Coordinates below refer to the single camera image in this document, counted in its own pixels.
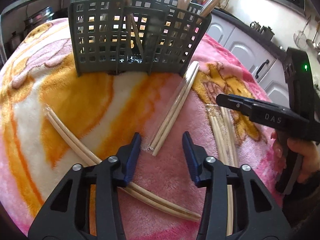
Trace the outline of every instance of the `utensil holder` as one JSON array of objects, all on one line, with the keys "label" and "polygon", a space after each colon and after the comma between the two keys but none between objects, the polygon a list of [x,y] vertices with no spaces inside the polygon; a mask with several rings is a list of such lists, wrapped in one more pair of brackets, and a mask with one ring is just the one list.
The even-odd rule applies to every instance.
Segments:
[{"label": "utensil holder", "polygon": [[[171,72],[183,75],[205,34],[211,14],[200,17],[201,5],[178,9],[178,0],[71,0],[69,26],[76,71]],[[126,31],[133,14],[144,49],[141,57],[133,30]]]}]

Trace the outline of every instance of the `cabinet handle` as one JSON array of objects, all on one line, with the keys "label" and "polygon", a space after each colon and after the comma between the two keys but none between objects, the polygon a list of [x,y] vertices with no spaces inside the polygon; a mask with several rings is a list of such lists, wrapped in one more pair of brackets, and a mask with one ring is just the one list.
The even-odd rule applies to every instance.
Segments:
[{"label": "cabinet handle", "polygon": [[261,64],[258,71],[256,72],[255,78],[259,78],[259,76],[258,76],[259,72],[262,70],[262,68],[264,67],[265,64],[269,64],[269,63],[270,63],[270,61],[267,59],[264,63]]}]

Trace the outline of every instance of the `metal screw cap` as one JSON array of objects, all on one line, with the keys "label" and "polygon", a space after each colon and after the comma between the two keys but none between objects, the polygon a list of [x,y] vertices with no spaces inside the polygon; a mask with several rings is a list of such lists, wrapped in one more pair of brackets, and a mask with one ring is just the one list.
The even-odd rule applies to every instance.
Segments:
[{"label": "metal screw cap", "polygon": [[109,158],[108,158],[108,162],[110,162],[110,163],[115,163],[115,162],[117,162],[119,159],[118,159],[118,157],[117,156],[110,156]]},{"label": "metal screw cap", "polygon": [[241,168],[244,170],[244,171],[251,171],[251,167],[247,164],[244,164],[241,166]]},{"label": "metal screw cap", "polygon": [[74,171],[79,171],[79,170],[82,169],[82,165],[81,164],[75,164],[75,165],[72,166],[72,169]]},{"label": "metal screw cap", "polygon": [[216,158],[213,156],[208,156],[206,157],[205,161],[208,163],[214,163],[216,161]]}]

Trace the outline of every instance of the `kitchen cabinet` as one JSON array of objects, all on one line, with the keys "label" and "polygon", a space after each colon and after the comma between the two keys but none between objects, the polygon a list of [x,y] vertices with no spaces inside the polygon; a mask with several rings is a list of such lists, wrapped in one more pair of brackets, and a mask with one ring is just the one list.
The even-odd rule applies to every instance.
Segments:
[{"label": "kitchen cabinet", "polygon": [[288,85],[285,83],[284,72],[280,60],[276,60],[261,79],[259,85],[265,90],[272,102],[289,107]]},{"label": "kitchen cabinet", "polygon": [[[276,61],[259,43],[238,28],[233,30],[224,47],[238,58],[257,82],[263,78]],[[259,71],[258,78],[256,78],[256,72],[264,62],[266,63]]]},{"label": "kitchen cabinet", "polygon": [[207,30],[207,34],[215,41],[217,41],[220,45],[224,46],[230,34],[236,27],[233,24],[221,19],[220,17],[217,17],[213,14],[211,14],[211,16],[211,23]]}]

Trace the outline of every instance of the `fleece blanket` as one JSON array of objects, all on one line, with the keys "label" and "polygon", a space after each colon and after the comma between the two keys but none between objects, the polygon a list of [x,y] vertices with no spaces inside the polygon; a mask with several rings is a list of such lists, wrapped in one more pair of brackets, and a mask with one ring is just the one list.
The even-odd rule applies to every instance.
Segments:
[{"label": "fleece blanket", "polygon": [[[192,90],[157,157],[141,151],[133,181],[199,214],[205,189],[194,186],[181,138],[217,157],[205,104],[218,93],[268,100],[251,74],[226,49],[205,35],[192,60],[200,62]],[[0,201],[27,235],[41,206],[75,163],[85,163],[44,117],[49,105],[65,125],[101,159],[116,154],[134,132],[146,138],[181,82],[177,74],[127,72],[118,76],[88,73],[77,77],[68,19],[34,29],[0,71]],[[240,164],[252,166],[273,196],[271,129],[233,112]],[[119,191],[129,240],[194,240],[199,223],[158,211]],[[91,233],[94,234],[91,221]]]}]

